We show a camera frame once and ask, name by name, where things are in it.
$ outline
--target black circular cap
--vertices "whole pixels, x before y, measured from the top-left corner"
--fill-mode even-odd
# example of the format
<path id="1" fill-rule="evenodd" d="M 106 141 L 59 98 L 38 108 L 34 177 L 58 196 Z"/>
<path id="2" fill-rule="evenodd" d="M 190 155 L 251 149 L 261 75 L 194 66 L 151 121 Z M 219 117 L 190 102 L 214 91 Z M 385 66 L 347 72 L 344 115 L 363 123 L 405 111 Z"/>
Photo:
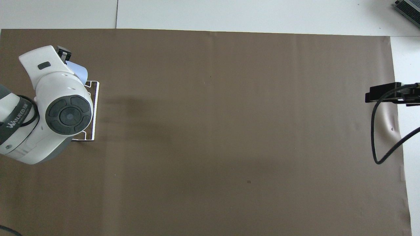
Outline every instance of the black circular cap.
<path id="1" fill-rule="evenodd" d="M 61 123 L 72 126 L 80 122 L 81 114 L 76 108 L 65 108 L 60 112 Z"/>

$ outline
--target black bracket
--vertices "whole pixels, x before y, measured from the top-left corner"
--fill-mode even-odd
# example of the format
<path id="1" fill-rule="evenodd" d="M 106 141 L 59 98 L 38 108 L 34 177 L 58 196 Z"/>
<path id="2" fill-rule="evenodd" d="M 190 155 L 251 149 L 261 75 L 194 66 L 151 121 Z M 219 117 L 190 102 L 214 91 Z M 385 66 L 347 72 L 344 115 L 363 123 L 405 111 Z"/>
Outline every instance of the black bracket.
<path id="1" fill-rule="evenodd" d="M 386 92 L 401 87 L 403 84 L 394 82 L 370 87 L 369 93 L 365 95 L 365 102 L 377 102 L 378 99 Z M 392 102 L 395 104 L 406 104 L 406 106 L 420 105 L 420 88 L 403 89 L 389 95 L 384 102 Z"/>
<path id="2" fill-rule="evenodd" d="M 70 60 L 70 57 L 71 57 L 70 50 L 63 48 L 62 46 L 57 46 L 55 51 L 57 52 L 61 60 L 64 62 L 64 64 L 66 64 L 67 60 Z"/>

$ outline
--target white floor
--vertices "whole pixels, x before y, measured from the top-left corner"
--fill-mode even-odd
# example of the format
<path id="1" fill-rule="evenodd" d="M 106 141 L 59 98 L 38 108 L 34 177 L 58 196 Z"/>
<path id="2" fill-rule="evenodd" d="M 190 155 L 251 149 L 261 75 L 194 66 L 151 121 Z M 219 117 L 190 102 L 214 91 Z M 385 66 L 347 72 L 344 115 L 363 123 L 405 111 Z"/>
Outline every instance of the white floor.
<path id="1" fill-rule="evenodd" d="M 392 36 L 395 80 L 406 84 L 420 82 L 420 29 L 395 12 L 392 3 L 392 0 L 0 0 L 0 29 L 135 28 L 386 35 Z M 400 105 L 398 111 L 402 136 L 420 126 L 420 107 Z M 419 144 L 420 135 L 403 146 L 414 236 L 420 236 Z"/>

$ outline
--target robot arm label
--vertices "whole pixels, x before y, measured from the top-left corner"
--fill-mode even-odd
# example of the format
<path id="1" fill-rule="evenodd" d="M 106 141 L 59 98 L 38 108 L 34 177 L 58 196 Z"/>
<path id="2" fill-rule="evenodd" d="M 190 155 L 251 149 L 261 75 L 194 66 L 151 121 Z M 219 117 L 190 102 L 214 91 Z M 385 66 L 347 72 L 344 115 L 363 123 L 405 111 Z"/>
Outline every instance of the robot arm label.
<path id="1" fill-rule="evenodd" d="M 21 127 L 23 121 L 29 114 L 32 104 L 24 98 L 20 98 L 15 109 L 9 114 L 0 126 L 0 145 L 12 136 L 18 128 Z"/>

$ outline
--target small black button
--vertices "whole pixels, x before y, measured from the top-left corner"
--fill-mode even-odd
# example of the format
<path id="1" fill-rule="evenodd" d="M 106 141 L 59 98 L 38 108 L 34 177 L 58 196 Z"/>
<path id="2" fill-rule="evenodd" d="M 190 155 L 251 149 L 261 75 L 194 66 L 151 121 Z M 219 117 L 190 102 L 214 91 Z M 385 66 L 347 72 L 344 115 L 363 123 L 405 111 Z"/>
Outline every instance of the small black button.
<path id="1" fill-rule="evenodd" d="M 70 100 L 71 104 L 80 108 L 83 113 L 88 112 L 90 110 L 90 105 L 88 102 L 86 102 L 85 99 L 81 97 L 72 97 Z"/>
<path id="2" fill-rule="evenodd" d="M 78 124 L 80 121 L 81 114 L 76 108 L 65 108 L 60 113 L 60 121 L 61 123 L 73 126 L 75 124 Z"/>
<path id="3" fill-rule="evenodd" d="M 67 105 L 66 100 L 62 99 L 58 102 L 56 102 L 51 108 L 50 111 L 48 113 L 49 116 L 51 117 L 56 117 L 58 116 L 58 112 L 60 111 L 61 108 L 65 107 Z"/>
<path id="4" fill-rule="evenodd" d="M 52 121 L 50 123 L 50 125 L 52 126 L 52 128 L 55 130 L 56 133 L 59 133 L 59 134 L 69 134 L 70 133 L 70 128 L 64 127 L 58 121 Z"/>
<path id="5" fill-rule="evenodd" d="M 43 63 L 39 64 L 38 69 L 42 70 L 42 69 L 47 68 L 49 66 L 51 66 L 51 63 L 49 61 L 46 61 L 46 62 L 43 62 Z"/>
<path id="6" fill-rule="evenodd" d="M 89 125 L 89 121 L 90 121 L 90 116 L 89 115 L 84 116 L 80 124 L 74 127 L 74 131 L 80 132 L 84 130 L 87 127 L 87 125 Z"/>

